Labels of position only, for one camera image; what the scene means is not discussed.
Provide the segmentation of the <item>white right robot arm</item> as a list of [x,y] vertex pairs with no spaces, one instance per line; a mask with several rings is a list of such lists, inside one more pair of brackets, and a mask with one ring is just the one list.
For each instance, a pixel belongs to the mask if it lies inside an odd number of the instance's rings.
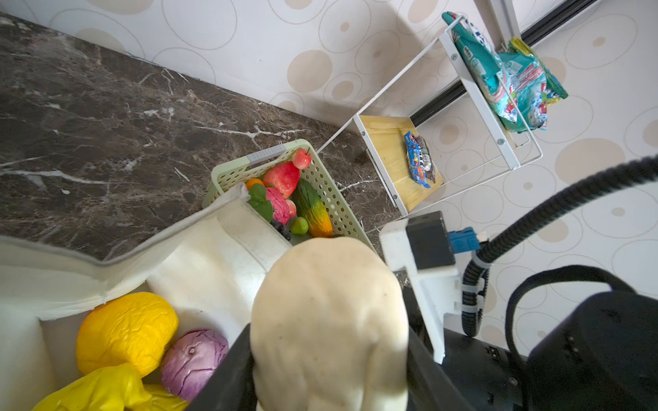
[[[474,253],[463,275],[462,326],[474,336],[493,264],[579,207],[657,179],[657,159],[620,164],[563,189]],[[578,304],[528,354],[517,343],[523,302],[540,289],[575,289]],[[572,257],[519,283],[507,299],[507,361],[517,382],[514,410],[654,410],[657,407],[657,301],[599,265]]]

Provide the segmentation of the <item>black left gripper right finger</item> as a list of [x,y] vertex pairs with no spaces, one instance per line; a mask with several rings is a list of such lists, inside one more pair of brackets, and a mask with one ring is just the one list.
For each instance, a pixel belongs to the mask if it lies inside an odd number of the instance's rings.
[[414,410],[474,410],[413,330],[409,330],[406,368]]

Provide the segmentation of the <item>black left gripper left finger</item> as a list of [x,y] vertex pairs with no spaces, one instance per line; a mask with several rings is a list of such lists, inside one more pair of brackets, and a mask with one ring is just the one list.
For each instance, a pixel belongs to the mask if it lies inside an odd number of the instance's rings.
[[256,411],[255,360],[246,325],[202,391],[186,411]]

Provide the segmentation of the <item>white canvas grocery bag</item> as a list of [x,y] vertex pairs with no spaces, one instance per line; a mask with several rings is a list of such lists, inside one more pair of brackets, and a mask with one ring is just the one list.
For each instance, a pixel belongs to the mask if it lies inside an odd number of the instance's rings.
[[137,248],[100,261],[65,248],[1,240],[1,407],[29,410],[78,379],[83,317],[136,291],[162,296],[179,331],[236,341],[255,295],[290,244],[233,188]]

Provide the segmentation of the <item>white cauliflower toy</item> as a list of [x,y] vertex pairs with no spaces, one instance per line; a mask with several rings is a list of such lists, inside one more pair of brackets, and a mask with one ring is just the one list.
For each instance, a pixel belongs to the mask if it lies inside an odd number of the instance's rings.
[[253,379],[264,410],[404,410],[409,324],[399,282],[349,237],[284,253],[255,296]]

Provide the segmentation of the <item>yellow lemon toy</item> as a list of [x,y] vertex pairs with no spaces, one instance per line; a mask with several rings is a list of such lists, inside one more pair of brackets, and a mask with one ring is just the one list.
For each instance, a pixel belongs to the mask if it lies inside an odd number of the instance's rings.
[[58,390],[36,410],[185,410],[188,402],[161,385],[144,384],[128,363],[99,368]]

